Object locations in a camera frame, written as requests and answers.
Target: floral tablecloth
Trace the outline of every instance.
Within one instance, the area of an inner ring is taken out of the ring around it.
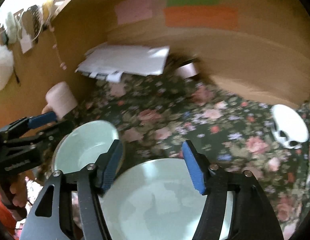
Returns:
[[[65,118],[77,126],[98,119],[116,126],[126,142],[119,173],[147,160],[182,158],[187,139],[227,171],[252,171],[288,239],[310,209],[310,141],[298,150],[281,147],[270,132],[270,108],[170,74],[125,75],[119,84],[98,81],[91,97]],[[310,132],[309,105],[298,113]]]

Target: stack of papers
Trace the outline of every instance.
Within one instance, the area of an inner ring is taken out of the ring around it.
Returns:
[[[75,72],[118,83],[123,73],[142,76],[163,73],[169,46],[149,48],[144,46],[107,45],[105,43],[85,53],[86,60]]]

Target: plush toy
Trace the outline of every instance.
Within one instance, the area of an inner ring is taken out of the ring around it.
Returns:
[[[57,6],[53,3],[53,0],[46,0],[42,4],[44,25],[48,24],[48,22],[54,15],[56,9],[57,9]]]
[[[6,34],[9,37],[9,43],[14,44],[17,41],[17,35],[18,31],[21,29],[21,25],[11,12],[7,14],[5,24],[7,27]]]
[[[0,90],[8,83],[13,73],[13,52],[4,45],[0,45]]]

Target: screw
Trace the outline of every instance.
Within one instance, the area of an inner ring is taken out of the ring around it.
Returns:
[[[89,171],[91,171],[91,170],[95,169],[95,164],[94,164],[94,163],[90,163],[90,164],[88,164],[88,165],[86,166],[86,168],[87,168]]]
[[[53,176],[54,177],[58,177],[59,175],[61,175],[61,171],[60,170],[56,170],[56,171],[53,171]]]
[[[218,170],[219,166],[217,164],[211,164],[211,165],[209,165],[209,168],[213,171],[216,171],[216,170]]]
[[[251,171],[249,171],[249,170],[245,170],[244,174],[245,174],[246,177],[251,177],[253,175],[253,173]]]

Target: pink paper strip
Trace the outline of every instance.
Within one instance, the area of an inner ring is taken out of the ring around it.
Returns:
[[[115,6],[117,24],[134,23],[153,17],[152,0],[126,0]]]

